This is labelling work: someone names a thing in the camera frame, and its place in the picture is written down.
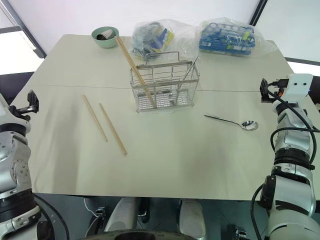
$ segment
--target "spoon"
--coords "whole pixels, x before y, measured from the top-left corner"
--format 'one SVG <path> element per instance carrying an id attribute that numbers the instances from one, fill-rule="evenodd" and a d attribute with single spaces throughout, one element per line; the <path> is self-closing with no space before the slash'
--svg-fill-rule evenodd
<path id="1" fill-rule="evenodd" d="M 245 121 L 245 122 L 239 124 L 237 122 L 229 121 L 229 120 L 226 120 L 226 119 L 223 119 L 221 117 L 214 116 L 214 115 L 211 115 L 211 114 L 208 114 L 208 113 L 206 113 L 204 115 L 206 117 L 209 117 L 209 118 L 218 119 L 218 120 L 222 120 L 222 121 L 225 121 L 225 122 L 228 122 L 228 123 L 236 124 L 240 128 L 242 128 L 242 129 L 244 129 L 246 131 L 254 131 L 259 127 L 259 124 L 256 121 Z"/>

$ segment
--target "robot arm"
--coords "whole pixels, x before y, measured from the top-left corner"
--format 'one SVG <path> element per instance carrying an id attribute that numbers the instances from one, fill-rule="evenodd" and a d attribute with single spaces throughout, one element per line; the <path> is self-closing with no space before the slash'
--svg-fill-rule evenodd
<path id="1" fill-rule="evenodd" d="M 308 94 L 312 78 L 310 74 L 292 74 L 289 79 L 272 83 L 280 87 L 278 96 L 271 93 L 275 97 L 272 109 L 278 115 L 279 132 L 274 146 L 274 165 L 271 175 L 265 179 L 260 196 L 260 204 L 269 211 L 270 240 L 320 239 L 320 226 L 311 218 L 316 209 L 311 172 L 314 167 L 310 161 L 309 132 L 304 131 L 313 125 L 307 113 L 300 108 L 301 101 Z"/>
<path id="2" fill-rule="evenodd" d="M 37 232 L 41 217 L 31 189 L 28 160 L 31 154 L 26 134 L 30 132 L 28 112 L 37 113 L 39 101 L 33 91 L 28 94 L 29 106 L 16 109 L 8 106 L 0 94 L 0 240 L 8 234 L 27 233 L 31 226 Z"/>

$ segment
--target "stainless steel basket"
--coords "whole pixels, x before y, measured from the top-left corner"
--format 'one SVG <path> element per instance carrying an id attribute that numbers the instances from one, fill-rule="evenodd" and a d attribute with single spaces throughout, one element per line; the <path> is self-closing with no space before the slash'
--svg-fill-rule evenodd
<path id="1" fill-rule="evenodd" d="M 163 54 L 177 54 L 177 62 L 148 65 L 148 59 Z M 199 71 L 192 61 L 180 60 L 178 51 L 148 53 L 145 64 L 136 68 L 145 83 L 141 84 L 130 70 L 137 112 L 193 105 Z"/>

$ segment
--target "chopsticks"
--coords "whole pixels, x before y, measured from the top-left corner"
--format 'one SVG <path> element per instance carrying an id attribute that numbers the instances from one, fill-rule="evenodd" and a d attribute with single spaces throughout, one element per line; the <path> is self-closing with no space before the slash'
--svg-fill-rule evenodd
<path id="1" fill-rule="evenodd" d="M 123 154 L 124 154 L 124 155 L 127 155 L 127 151 L 126 151 L 126 149 L 125 149 L 125 146 L 124 146 L 124 145 L 123 145 L 123 143 L 121 142 L 120 137 L 119 137 L 119 135 L 117 134 L 117 131 L 115 130 L 115 128 L 114 128 L 114 126 L 113 126 L 113 124 L 112 124 L 112 122 L 111 122 L 110 118 L 108 117 L 108 115 L 107 115 L 107 113 L 106 113 L 106 111 L 105 111 L 104 107 L 102 106 L 102 104 L 101 104 L 101 103 L 99 103 L 99 106 L 100 106 L 101 111 L 102 111 L 102 113 L 103 113 L 103 115 L 104 115 L 104 117 L 105 117 L 106 121 L 108 122 L 109 127 L 111 128 L 111 131 L 112 131 L 112 133 L 113 133 L 113 135 L 114 135 L 114 137 L 115 137 L 116 141 L 118 142 L 118 144 L 119 144 L 119 146 L 120 146 L 120 148 L 121 148 L 121 150 L 122 150 Z"/>
<path id="2" fill-rule="evenodd" d="M 130 54 L 128 53 L 128 50 L 126 49 L 124 43 L 122 42 L 121 38 L 119 36 L 116 36 L 115 37 L 115 40 L 117 41 L 117 43 L 120 45 L 121 49 L 122 49 L 122 52 L 126 58 L 126 60 L 128 61 L 131 69 L 133 70 L 136 78 L 138 79 L 138 81 L 140 82 L 141 85 L 146 85 L 145 81 L 143 80 L 142 76 L 140 75 L 137 67 L 136 67 L 136 64 L 134 63 L 134 61 L 132 60 Z M 148 88 L 144 88 L 144 91 L 145 91 L 145 94 L 146 96 L 149 98 L 150 100 L 150 103 L 152 104 L 152 106 L 154 108 L 157 108 L 157 105 L 154 101 L 154 99 L 152 98 L 151 94 L 150 94 L 150 91 Z"/>
<path id="3" fill-rule="evenodd" d="M 98 121 L 98 118 L 97 118 L 94 110 L 92 109 L 92 107 L 91 107 L 91 105 L 90 105 L 90 103 L 89 103 L 86 95 L 83 94 L 83 95 L 82 95 L 82 98 L 83 98 L 83 100 L 84 100 L 84 102 L 85 102 L 85 104 L 86 104 L 89 112 L 91 113 L 91 116 L 92 116 L 92 118 L 93 118 L 96 126 L 99 128 L 100 132 L 102 133 L 102 136 L 103 136 L 104 140 L 105 140 L 106 142 L 108 142 L 107 136 L 106 136 L 104 130 L 102 129 L 102 127 L 101 127 L 101 125 L 100 125 L 100 122 Z"/>
<path id="4" fill-rule="evenodd" d="M 91 116 L 92 116 L 92 118 L 93 118 L 96 126 L 99 128 L 100 132 L 102 133 L 102 136 L 103 136 L 104 140 L 105 140 L 106 142 L 108 142 L 107 136 L 106 136 L 104 130 L 102 129 L 102 127 L 101 127 L 101 125 L 100 125 L 100 122 L 98 121 L 98 118 L 97 118 L 94 110 L 92 109 L 92 107 L 91 107 L 91 105 L 90 105 L 90 103 L 89 103 L 86 95 L 83 94 L 83 95 L 82 95 L 82 98 L 83 98 L 83 100 L 84 100 L 84 102 L 85 102 L 85 104 L 86 104 L 86 106 L 87 106 L 87 108 L 88 108 L 88 110 L 89 110 L 89 112 L 90 112 L 90 114 L 91 114 Z M 99 106 L 100 106 L 100 108 L 101 108 L 101 111 L 102 111 L 102 113 L 103 113 L 106 121 L 107 121 L 108 124 L 109 124 L 109 127 L 111 128 L 111 131 L 112 131 L 112 133 L 113 133 L 113 135 L 114 135 L 117 143 L 119 144 L 119 146 L 120 146 L 120 148 L 121 148 L 121 151 L 123 152 L 124 155 L 127 155 L 128 153 L 127 153 L 127 151 L 126 151 L 126 149 L 125 149 L 125 146 L 124 146 L 124 144 L 122 143 L 122 141 L 120 140 L 120 137 L 119 137 L 119 135 L 118 135 L 115 127 L 113 126 L 110 118 L 108 117 L 107 112 L 106 112 L 104 106 L 102 106 L 101 103 L 99 103 Z"/>

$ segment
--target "green bowl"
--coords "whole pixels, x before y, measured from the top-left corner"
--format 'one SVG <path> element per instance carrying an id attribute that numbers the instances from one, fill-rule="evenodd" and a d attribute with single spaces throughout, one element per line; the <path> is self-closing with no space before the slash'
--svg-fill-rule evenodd
<path id="1" fill-rule="evenodd" d="M 116 29 L 115 27 L 112 27 L 112 26 L 102 26 L 102 27 L 97 28 L 96 30 L 94 30 L 91 33 L 91 37 L 93 38 L 95 43 L 98 44 L 98 46 L 100 46 L 103 49 L 112 48 L 117 45 L 117 41 L 116 41 L 115 37 L 108 39 L 108 40 L 98 40 L 97 39 L 97 35 L 103 33 L 104 31 L 107 31 L 109 29 L 111 29 L 115 33 L 116 36 L 119 36 L 118 29 Z"/>

